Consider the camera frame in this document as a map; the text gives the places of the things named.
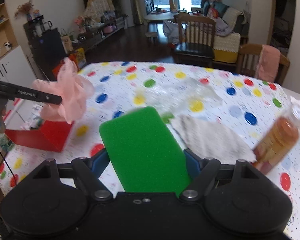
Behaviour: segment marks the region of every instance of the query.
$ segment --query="dark wooden floor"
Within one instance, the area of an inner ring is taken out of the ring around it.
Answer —
[[[150,31],[157,31],[155,24],[150,24]],[[86,52],[87,63],[107,61],[149,61],[175,63],[173,51],[167,46],[167,37],[164,36],[162,24],[158,24],[158,42],[153,44],[145,36],[146,27],[138,25],[126,30],[120,30],[108,39]],[[200,62],[182,62],[188,65],[200,65]],[[234,67],[225,64],[213,64],[214,68],[234,71]]]

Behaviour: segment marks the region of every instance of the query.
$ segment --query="red dot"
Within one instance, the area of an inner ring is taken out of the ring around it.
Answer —
[[[248,78],[246,78],[245,80],[244,80],[244,83],[246,84],[246,85],[248,85],[248,86],[253,86],[253,82],[250,80],[250,79],[248,79]]]
[[[128,67],[127,70],[126,70],[126,72],[130,73],[130,72],[135,71],[136,69],[137,69],[136,66]]]
[[[202,79],[200,79],[199,80],[202,84],[204,84],[204,85],[208,85],[209,84],[209,79],[207,79],[207,78],[202,78]]]
[[[156,72],[163,72],[163,71],[165,71],[165,68],[164,67],[157,67],[156,69],[155,69],[155,71]]]
[[[274,84],[269,84],[269,87],[272,89],[272,90],[277,90],[276,86]]]
[[[1,165],[0,165],[0,174],[3,172],[3,169],[4,169],[4,163],[1,163]]]
[[[94,72],[94,71],[92,71],[92,72],[90,72],[87,76],[88,77],[92,77],[92,76],[94,76],[96,73]]]
[[[281,187],[288,191],[290,186],[291,186],[291,180],[290,180],[290,177],[287,173],[282,173],[281,176],[280,176],[280,184],[281,184]]]
[[[14,174],[14,178],[12,177],[10,179],[10,187],[14,187],[16,185],[16,181],[18,181],[18,179],[19,179],[18,174]]]
[[[90,157],[97,154],[100,150],[102,150],[105,146],[102,143],[96,144],[92,149],[90,150]]]

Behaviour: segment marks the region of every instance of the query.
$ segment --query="white cabinet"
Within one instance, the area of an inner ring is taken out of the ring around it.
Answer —
[[[23,87],[31,87],[36,79],[21,46],[0,59],[0,80]]]

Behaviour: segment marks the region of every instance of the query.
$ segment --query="green sponge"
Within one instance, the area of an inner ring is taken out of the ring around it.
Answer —
[[[175,192],[190,183],[185,155],[153,107],[103,123],[99,132],[126,192]]]

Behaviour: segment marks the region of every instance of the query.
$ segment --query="cabinet handle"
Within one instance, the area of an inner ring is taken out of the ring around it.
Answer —
[[[3,67],[3,69],[4,69],[4,71],[6,72],[6,73],[8,73],[7,71],[6,71],[6,68],[4,67],[4,65],[3,64],[1,64],[2,65],[2,67]]]
[[[0,74],[2,75],[1,69],[0,69]],[[3,75],[2,75],[2,77],[3,77]]]

